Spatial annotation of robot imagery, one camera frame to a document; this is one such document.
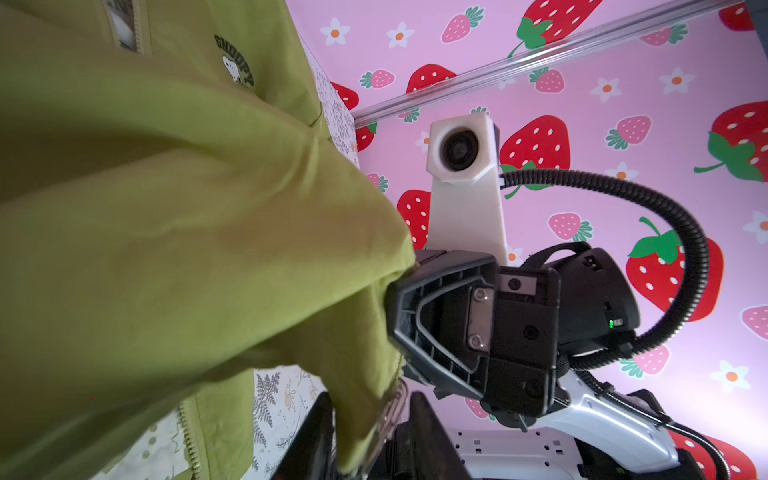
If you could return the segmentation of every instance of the garment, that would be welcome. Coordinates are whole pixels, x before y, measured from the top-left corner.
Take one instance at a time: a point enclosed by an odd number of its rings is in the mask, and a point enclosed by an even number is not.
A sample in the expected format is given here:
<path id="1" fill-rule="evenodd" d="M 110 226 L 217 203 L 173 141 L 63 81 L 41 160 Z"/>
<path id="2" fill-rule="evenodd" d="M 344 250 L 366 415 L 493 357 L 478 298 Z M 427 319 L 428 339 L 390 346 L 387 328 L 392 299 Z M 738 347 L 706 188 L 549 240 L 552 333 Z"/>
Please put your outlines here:
<path id="1" fill-rule="evenodd" d="M 88 478 L 201 386 L 297 363 L 357 465 L 415 260 L 328 139 L 285 5 L 0 3 L 0 478 Z"/>

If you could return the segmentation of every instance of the camera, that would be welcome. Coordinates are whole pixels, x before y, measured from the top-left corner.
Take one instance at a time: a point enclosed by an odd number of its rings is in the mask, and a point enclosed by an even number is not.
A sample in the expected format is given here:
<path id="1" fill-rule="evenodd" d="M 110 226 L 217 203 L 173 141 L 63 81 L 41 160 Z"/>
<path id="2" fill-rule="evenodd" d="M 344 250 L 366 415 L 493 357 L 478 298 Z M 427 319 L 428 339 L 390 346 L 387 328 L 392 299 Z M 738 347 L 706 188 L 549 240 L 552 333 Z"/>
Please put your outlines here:
<path id="1" fill-rule="evenodd" d="M 487 114 L 436 121 L 429 132 L 427 171 L 449 184 L 473 183 L 498 165 L 498 136 Z"/>

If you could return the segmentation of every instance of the strawberry wallpaper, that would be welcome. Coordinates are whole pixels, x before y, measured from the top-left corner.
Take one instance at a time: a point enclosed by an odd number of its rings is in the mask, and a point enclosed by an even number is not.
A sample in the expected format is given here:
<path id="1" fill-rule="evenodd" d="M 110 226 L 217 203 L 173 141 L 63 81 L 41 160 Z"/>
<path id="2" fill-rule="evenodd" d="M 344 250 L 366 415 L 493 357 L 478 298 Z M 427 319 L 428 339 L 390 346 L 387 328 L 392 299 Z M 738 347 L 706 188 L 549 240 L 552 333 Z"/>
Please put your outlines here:
<path id="1" fill-rule="evenodd" d="M 608 12 L 611 3 L 602 2 L 592 15 L 603 8 Z M 395 12 L 409 11 L 398 10 L 396 4 L 391 10 L 376 21 L 396 24 L 389 21 L 402 17 Z M 406 20 L 402 37 L 393 35 L 393 41 L 407 39 L 408 48 L 415 47 L 425 32 L 437 40 L 431 47 L 435 56 L 429 59 L 437 64 L 430 65 L 423 78 L 432 72 L 434 78 L 447 75 L 438 64 L 463 71 L 475 60 L 488 60 L 475 55 L 506 55 L 515 46 L 512 39 L 486 39 L 486 50 L 472 47 L 470 58 L 460 62 L 444 55 L 440 35 L 448 42 L 445 45 L 457 37 L 470 45 L 484 35 L 484 28 L 505 30 L 499 21 L 502 14 L 493 8 L 482 13 L 457 8 L 457 12 L 464 12 L 465 18 L 449 16 L 443 22 L 444 15 L 434 14 L 429 23 Z M 520 14 L 505 16 L 507 30 L 514 31 Z M 354 25 L 355 16 L 350 16 L 344 21 Z M 389 48 L 386 40 L 383 44 Z M 353 66 L 367 65 L 366 58 L 375 59 L 371 68 L 391 68 L 395 83 L 407 82 L 394 61 L 385 61 L 391 57 L 376 53 L 349 58 L 348 69 L 339 71 L 342 82 L 353 84 L 345 75 L 360 72 Z M 460 65 L 451 65 L 451 58 Z M 410 67 L 402 68 L 408 72 L 425 63 L 425 58 L 414 59 Z M 371 68 L 363 68 L 360 75 L 370 71 L 373 85 L 377 74 Z M 425 246 L 429 234 L 431 177 L 425 171 L 429 125 L 460 114 L 492 116 L 502 133 L 501 170 L 549 167 L 600 172 L 679 200 L 709 239 L 712 271 L 703 300 L 689 324 L 668 344 L 595 375 L 623 392 L 651 390 L 673 418 L 717 440 L 734 480 L 754 480 L 758 471 L 768 472 L 766 78 L 768 61 L 755 32 L 744 21 L 743 11 L 730 8 L 370 125 L 358 132 L 360 167 L 397 206 L 417 249 Z M 386 82 L 389 76 L 382 73 L 378 79 Z M 411 81 L 418 84 L 422 77 Z M 365 94 L 359 93 L 360 103 Z M 641 332 L 669 306 L 682 279 L 685 252 L 660 218 L 633 204 L 580 190 L 540 185 L 503 194 L 512 264 L 556 243 L 586 240 L 605 248 L 623 267 L 641 308 Z M 456 397 L 438 401 L 429 395 L 448 425 L 501 428 L 472 401 Z M 684 439 L 677 439 L 677 444 L 694 456 L 701 450 Z M 711 461 L 697 460 L 712 480 Z"/>
<path id="2" fill-rule="evenodd" d="M 666 2 L 286 0 L 302 39 L 358 110 Z M 663 32 L 652 42 L 684 35 Z M 557 75 L 544 75 L 540 90 L 562 89 Z"/>

